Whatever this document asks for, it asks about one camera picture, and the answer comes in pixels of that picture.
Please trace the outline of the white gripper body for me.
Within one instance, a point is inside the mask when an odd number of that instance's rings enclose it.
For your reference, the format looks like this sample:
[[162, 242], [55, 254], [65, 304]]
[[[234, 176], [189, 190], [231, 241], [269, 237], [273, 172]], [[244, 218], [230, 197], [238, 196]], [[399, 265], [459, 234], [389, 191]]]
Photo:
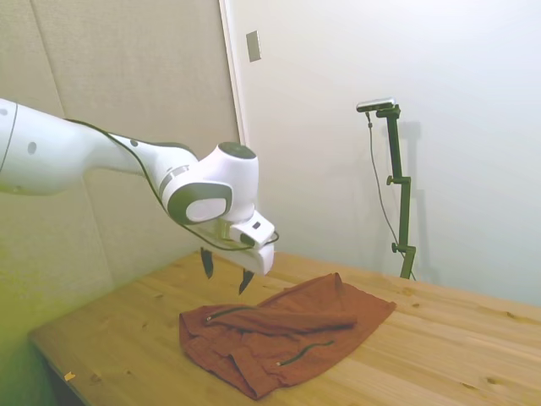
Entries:
[[219, 250], [207, 243], [203, 243], [201, 248], [211, 251], [212, 255], [217, 254], [220, 258], [230, 261], [236, 266], [246, 268], [254, 274], [267, 274], [272, 268], [275, 253], [273, 244], [265, 245], [259, 249], [238, 251]]

